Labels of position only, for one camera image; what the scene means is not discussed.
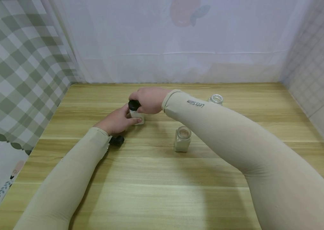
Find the glass jar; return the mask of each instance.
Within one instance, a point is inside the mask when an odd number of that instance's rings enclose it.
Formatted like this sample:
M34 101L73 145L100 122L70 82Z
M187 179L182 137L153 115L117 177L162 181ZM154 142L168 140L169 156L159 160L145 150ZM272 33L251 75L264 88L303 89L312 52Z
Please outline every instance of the glass jar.
M144 114L143 113L138 113L138 108L141 106L139 101L137 100L130 100L129 101L129 112L131 117L140 117L141 122L135 125L142 125L144 124Z
M175 152L187 152L191 142L191 130L181 126L176 130L174 150Z
M213 104L219 104L222 106L223 97L219 94L213 94L210 98L208 98L208 102L212 102Z

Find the black lid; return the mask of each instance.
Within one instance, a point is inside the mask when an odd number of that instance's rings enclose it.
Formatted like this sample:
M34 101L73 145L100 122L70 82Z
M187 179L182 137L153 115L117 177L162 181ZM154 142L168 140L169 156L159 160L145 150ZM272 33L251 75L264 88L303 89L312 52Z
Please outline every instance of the black lid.
M140 103L138 100L129 100L129 109L132 111L137 111L140 107Z
M110 145L120 147L122 145L122 143L124 143L124 140L125 139L123 136L117 136L117 137L112 136L109 143L110 143Z

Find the arm sleeve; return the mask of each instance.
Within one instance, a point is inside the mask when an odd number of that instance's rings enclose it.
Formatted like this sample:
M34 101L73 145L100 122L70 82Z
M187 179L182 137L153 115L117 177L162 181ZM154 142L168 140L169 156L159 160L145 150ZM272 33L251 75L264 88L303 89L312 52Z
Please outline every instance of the arm sleeve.
M50 172L14 230L67 230L110 139L92 127Z
M244 174L262 229L324 229L324 179L276 136L179 90L162 109Z

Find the white curtain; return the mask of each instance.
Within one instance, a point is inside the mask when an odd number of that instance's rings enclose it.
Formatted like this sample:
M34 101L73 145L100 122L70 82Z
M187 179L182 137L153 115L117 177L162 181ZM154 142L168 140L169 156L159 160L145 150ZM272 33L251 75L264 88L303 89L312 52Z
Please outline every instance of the white curtain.
M141 83L276 82L312 0L42 2L84 82Z

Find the small bottle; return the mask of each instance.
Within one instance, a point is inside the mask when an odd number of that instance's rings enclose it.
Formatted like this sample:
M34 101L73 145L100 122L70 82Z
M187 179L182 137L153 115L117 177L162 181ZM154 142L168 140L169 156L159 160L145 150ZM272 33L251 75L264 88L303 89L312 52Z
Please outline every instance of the small bottle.
M219 104L222 106L223 97L219 94L213 94L210 98L208 98L208 102L212 102L213 104Z
M187 152L191 142L191 130L181 126L176 130L174 150L175 152Z
M141 122L139 122L136 125L142 125L144 124L144 114L138 113L138 108L141 106L138 100L129 100L129 110L130 110L130 116L131 117L140 117Z

